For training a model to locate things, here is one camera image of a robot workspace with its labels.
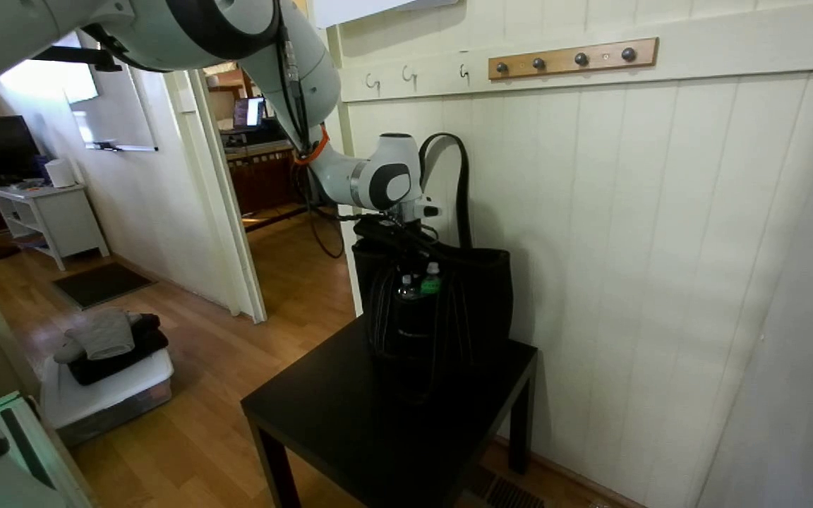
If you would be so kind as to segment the dark door mat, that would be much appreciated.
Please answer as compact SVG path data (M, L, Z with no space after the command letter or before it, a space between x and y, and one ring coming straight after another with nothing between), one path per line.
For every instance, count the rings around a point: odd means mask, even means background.
M52 283L72 306L87 310L154 285L155 280L113 262L56 279Z

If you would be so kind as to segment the white side table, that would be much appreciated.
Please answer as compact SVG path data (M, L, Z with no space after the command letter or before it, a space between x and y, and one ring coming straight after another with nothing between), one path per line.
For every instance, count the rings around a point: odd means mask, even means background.
M14 243L49 256L61 271L66 270L66 258L84 252L110 256L83 184L0 187L0 215Z

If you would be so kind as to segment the wooden coat rack with knobs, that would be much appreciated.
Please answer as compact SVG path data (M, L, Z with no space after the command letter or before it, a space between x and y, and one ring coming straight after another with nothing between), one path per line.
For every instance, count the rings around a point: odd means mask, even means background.
M657 64L659 38L549 49L488 59L488 79L546 77L560 74L645 68Z

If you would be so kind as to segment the wooden cabinet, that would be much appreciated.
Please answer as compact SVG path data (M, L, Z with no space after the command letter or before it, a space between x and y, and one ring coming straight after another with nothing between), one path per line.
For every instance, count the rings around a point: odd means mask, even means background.
M294 149L287 143L256 145L246 152L225 155L242 215L297 203L294 190Z

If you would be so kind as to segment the pile of folded clothes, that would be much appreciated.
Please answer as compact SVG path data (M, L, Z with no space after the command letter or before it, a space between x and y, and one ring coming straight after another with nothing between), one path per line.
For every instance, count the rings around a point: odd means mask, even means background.
M104 308L65 331L64 343L52 360L66 366L77 383L90 386L168 345L157 315Z

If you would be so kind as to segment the whiteboard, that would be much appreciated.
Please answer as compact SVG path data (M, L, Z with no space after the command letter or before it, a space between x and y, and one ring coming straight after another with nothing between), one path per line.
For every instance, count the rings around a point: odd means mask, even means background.
M148 117L131 71L97 71L71 63L64 93L86 148L112 152L156 152Z

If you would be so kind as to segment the floor vent grille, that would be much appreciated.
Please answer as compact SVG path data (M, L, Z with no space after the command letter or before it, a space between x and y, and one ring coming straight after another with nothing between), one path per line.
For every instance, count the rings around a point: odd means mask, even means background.
M546 508L538 495L482 466L474 471L466 489L485 508Z

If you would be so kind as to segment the laptop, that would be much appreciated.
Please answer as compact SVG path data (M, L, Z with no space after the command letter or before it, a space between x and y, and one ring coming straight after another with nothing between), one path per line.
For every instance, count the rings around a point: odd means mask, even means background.
M237 99L233 109L233 128L257 128L262 124L264 113L264 97L242 97L242 99Z

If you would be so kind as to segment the black tote bag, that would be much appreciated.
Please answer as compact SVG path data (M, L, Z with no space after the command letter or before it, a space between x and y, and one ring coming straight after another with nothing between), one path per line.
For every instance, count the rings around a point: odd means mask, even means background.
M457 244L438 238L442 260L353 254L375 376L384 390L413 405L490 369L509 337L513 316L510 254L472 244L468 152L458 136L443 137L460 151L454 199ZM429 234L425 225L423 229ZM420 293L427 264L433 261L440 265L440 293L401 301L397 287L403 274L412 274Z

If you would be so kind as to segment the plastic storage bin white lid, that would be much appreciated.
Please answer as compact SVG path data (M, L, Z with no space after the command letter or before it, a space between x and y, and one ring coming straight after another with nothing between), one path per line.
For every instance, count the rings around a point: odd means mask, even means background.
M67 365L48 358L42 367L43 418L65 446L77 446L170 401L172 375L166 349L88 386Z

